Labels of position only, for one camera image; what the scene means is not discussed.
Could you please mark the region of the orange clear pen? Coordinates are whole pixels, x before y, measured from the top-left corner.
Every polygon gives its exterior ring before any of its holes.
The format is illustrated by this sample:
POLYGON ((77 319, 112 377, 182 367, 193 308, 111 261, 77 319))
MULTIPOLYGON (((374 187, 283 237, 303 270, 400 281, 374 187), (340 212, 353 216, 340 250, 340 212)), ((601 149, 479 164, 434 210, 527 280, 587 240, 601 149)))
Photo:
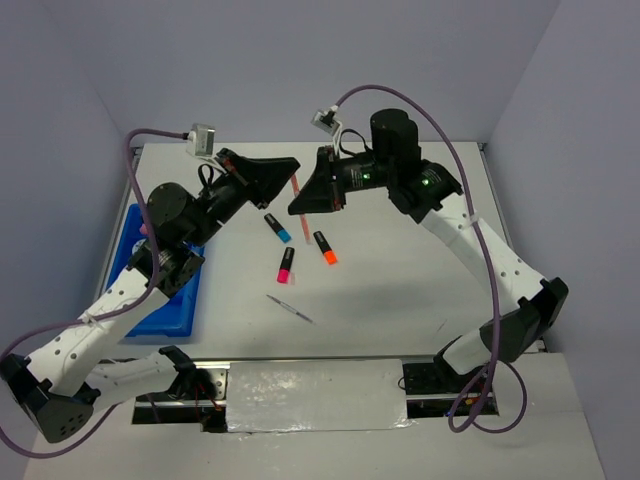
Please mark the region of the orange clear pen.
MULTIPOLYGON (((300 193, 299 183, 296 175, 291 177, 291 185, 293 189, 294 198, 297 198, 300 193)), ((299 215, 302 233, 307 245, 312 244, 312 235, 309 229, 309 224, 304 214, 299 215)))

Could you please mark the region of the blue-capped black highlighter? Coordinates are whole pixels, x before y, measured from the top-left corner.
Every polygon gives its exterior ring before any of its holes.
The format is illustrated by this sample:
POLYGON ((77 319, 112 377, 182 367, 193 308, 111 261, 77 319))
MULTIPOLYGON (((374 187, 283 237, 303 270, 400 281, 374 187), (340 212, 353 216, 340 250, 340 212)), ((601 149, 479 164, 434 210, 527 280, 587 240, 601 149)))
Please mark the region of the blue-capped black highlighter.
POLYGON ((283 243, 288 243, 291 241, 291 235, 289 234, 289 232, 271 213, 265 214, 264 220, 283 243))

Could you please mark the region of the blue white round jar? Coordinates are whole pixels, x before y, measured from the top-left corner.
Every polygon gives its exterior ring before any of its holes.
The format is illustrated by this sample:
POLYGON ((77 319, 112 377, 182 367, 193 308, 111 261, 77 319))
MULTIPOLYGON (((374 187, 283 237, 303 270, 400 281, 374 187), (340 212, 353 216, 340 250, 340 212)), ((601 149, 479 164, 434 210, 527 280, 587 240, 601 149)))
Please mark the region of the blue white round jar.
POLYGON ((145 243, 144 239, 140 239, 137 242, 135 242, 134 245, 132 246, 131 254, 134 255, 144 243, 145 243))

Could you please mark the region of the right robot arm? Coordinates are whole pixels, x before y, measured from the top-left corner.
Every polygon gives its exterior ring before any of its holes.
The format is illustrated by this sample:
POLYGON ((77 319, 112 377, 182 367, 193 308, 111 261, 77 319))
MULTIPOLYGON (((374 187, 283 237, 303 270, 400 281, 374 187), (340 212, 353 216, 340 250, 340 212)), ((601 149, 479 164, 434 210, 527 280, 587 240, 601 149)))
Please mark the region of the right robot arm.
POLYGON ((516 361, 555 323, 569 294, 559 277, 545 278, 480 217, 465 188, 444 166, 422 156, 417 124, 401 109, 369 121, 371 144, 360 153, 317 151, 310 178, 289 204, 292 215, 333 213, 351 192, 386 188, 394 206, 438 238, 499 307, 499 318, 462 335, 436 356, 436 383, 457 391, 470 373, 497 358, 516 361))

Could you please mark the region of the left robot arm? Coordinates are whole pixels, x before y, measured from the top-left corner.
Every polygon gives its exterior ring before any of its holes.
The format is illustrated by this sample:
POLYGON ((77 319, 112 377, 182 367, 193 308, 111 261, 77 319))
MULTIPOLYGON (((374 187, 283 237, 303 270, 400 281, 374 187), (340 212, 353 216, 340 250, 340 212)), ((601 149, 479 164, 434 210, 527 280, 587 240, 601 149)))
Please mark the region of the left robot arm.
POLYGON ((68 440, 94 413, 131 398, 166 392, 182 399, 208 382, 176 346, 137 360, 106 356, 198 274, 204 258, 197 248, 246 203, 267 208, 299 167, 293 157, 251 159, 222 149, 197 195, 176 182, 152 190, 140 207, 147 237, 105 292, 44 346, 1 361, 2 380, 48 442, 68 440))

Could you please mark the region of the orange-capped black highlighter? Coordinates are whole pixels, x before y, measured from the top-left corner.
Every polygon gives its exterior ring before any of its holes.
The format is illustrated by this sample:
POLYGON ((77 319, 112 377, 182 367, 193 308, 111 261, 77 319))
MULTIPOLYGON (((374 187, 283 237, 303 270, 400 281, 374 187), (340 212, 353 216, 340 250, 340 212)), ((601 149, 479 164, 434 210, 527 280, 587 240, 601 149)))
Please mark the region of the orange-capped black highlighter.
POLYGON ((329 242, 327 241, 326 237, 324 236, 324 234, 321 231, 315 231, 313 233, 313 237, 325 259, 325 261, 329 264, 329 265, 334 265, 338 262, 337 256, 334 253, 332 247, 330 246, 329 242))

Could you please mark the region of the pink-capped black highlighter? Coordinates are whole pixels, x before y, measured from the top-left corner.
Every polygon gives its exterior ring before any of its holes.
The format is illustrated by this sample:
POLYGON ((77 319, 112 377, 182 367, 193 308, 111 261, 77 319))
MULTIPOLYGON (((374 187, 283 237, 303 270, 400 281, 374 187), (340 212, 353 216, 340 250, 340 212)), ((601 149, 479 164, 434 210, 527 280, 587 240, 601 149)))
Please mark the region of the pink-capped black highlighter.
POLYGON ((295 255, 295 249, 293 247, 286 247, 281 259, 276 281, 280 284, 287 284, 289 281, 293 259, 295 255))

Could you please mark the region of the grey clear pen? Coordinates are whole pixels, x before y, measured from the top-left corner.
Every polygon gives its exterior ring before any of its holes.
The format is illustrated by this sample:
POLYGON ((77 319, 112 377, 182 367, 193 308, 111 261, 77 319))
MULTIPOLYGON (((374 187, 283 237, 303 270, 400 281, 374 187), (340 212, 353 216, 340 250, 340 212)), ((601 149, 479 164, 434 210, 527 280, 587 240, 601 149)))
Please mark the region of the grey clear pen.
POLYGON ((295 315, 296 317, 304 320, 305 322, 307 322, 309 324, 314 324, 315 323, 310 317, 308 317, 307 315, 305 315, 304 313, 302 313, 298 309, 294 308, 293 306, 287 304, 286 302, 274 297, 273 295, 266 294, 266 297, 269 300, 271 300, 272 302, 274 302, 277 305, 279 305, 281 308, 285 309, 286 311, 288 311, 289 313, 295 315))

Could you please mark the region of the silver taped plate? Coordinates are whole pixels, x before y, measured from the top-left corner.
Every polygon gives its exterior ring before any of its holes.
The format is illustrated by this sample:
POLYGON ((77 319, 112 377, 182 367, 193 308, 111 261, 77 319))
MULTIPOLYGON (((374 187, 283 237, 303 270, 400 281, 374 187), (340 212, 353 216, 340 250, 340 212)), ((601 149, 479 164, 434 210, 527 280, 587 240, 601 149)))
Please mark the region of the silver taped plate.
POLYGON ((405 428, 402 364, 390 360, 234 363, 229 369, 230 432, 294 433, 405 428))

